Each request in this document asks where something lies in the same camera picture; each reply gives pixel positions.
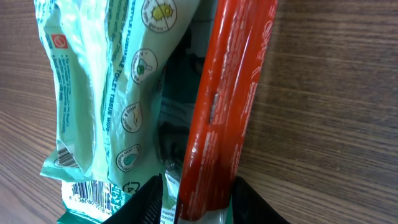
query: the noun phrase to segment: barcode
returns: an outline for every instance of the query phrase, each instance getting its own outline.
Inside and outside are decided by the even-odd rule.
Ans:
[[[70,154],[66,148],[58,150],[58,163],[60,166],[79,168],[72,154]]]
[[[112,184],[97,180],[72,185],[73,196],[79,195],[81,199],[108,210],[111,210],[111,191]]]

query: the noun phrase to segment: green plastic package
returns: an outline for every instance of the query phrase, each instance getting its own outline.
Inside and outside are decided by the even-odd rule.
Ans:
[[[169,169],[171,155],[161,150],[168,138],[162,130],[188,136],[200,75],[190,79],[185,99],[175,98],[165,65],[199,1],[34,1],[57,99],[57,148],[41,175],[63,181],[67,212],[59,223],[101,223],[159,173],[161,223],[173,223],[178,169]],[[160,115],[167,110],[182,111],[184,124],[167,122]]]

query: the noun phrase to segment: wooden surface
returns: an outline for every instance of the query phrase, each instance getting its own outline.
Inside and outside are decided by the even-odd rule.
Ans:
[[[280,1],[239,174],[291,223],[398,223],[398,2]],[[0,1],[0,223],[55,223],[52,71]]]

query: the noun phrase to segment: black object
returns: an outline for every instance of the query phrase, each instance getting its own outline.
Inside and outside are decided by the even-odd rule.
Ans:
[[[103,224],[159,224],[162,213],[162,175],[151,177],[119,211]]]
[[[289,224],[242,177],[233,185],[232,211],[234,224]]]

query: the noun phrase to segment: small red logo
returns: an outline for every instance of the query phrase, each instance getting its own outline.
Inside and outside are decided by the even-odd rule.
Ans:
[[[67,37],[63,34],[52,34],[52,42],[54,43],[55,48],[67,49],[68,42]]]

